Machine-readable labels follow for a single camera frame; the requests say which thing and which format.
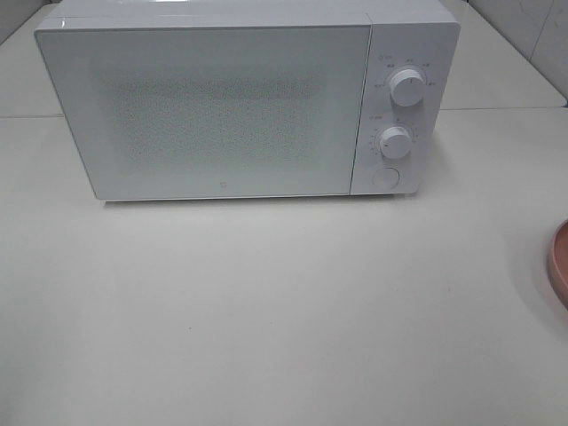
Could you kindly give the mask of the round white door button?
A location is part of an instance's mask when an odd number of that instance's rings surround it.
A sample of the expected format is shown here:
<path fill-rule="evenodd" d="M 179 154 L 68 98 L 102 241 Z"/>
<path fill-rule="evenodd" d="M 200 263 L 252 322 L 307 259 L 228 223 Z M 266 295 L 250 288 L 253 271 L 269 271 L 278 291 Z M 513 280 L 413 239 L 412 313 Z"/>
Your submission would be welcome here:
<path fill-rule="evenodd" d="M 398 170 L 394 168 L 379 169 L 373 175 L 374 189 L 378 193 L 390 193 L 398 185 L 399 180 Z"/>

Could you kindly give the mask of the white timer knob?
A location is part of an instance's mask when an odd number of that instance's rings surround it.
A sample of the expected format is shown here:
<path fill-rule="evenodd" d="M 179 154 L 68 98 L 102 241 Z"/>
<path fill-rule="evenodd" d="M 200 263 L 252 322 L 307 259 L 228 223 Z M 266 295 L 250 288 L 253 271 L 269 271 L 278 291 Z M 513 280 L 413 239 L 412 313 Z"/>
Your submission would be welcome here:
<path fill-rule="evenodd" d="M 411 134 L 406 128 L 392 126 L 376 138 L 375 144 L 383 157 L 389 160 L 399 160 L 410 153 L 412 142 Z"/>

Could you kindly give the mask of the white microwave door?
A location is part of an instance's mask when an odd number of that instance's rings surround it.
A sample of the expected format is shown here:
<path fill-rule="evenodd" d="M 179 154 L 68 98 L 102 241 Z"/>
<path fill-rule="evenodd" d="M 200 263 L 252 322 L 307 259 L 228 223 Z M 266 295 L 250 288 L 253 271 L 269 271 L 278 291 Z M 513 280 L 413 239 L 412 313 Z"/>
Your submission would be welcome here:
<path fill-rule="evenodd" d="M 367 26 L 36 33 L 102 201 L 343 195 Z"/>

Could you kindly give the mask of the pink round plate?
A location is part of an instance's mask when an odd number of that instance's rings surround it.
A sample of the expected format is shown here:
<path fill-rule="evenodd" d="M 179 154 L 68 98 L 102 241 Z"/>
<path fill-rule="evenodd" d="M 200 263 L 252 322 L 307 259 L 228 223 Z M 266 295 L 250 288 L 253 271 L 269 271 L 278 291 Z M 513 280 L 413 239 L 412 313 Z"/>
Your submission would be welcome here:
<path fill-rule="evenodd" d="M 558 226 L 550 240 L 547 253 L 547 269 L 550 286 L 553 288 L 564 308 L 567 308 L 568 305 L 567 228 L 567 221 L 564 221 Z"/>

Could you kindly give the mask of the white microwave oven body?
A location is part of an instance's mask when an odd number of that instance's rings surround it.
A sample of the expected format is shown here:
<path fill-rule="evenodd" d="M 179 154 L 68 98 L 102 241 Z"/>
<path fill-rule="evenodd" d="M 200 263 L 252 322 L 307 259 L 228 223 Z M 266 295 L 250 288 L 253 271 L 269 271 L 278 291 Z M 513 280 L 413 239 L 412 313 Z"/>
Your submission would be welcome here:
<path fill-rule="evenodd" d="M 343 195 L 313 196 L 414 193 L 426 168 L 461 30 L 438 1 L 63 1 L 35 30 L 35 40 L 40 30 L 354 26 L 369 27 L 370 36 L 351 187 Z M 401 67 L 417 67 L 427 78 L 422 101 L 411 107 L 397 106 L 387 86 Z M 375 144 L 392 126 L 406 128 L 413 140 L 410 153 L 399 160 L 386 159 Z M 382 168 L 400 175 L 390 193 L 374 189 L 373 175 Z"/>

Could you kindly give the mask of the upper white power knob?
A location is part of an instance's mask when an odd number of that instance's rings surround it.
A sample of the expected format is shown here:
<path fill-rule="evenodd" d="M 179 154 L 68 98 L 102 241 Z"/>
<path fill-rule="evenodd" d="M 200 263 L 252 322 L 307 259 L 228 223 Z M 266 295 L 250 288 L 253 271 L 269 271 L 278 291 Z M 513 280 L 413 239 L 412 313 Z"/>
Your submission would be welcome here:
<path fill-rule="evenodd" d="M 426 75 L 417 67 L 401 67 L 387 79 L 391 100 L 399 107 L 412 107 L 422 101 Z"/>

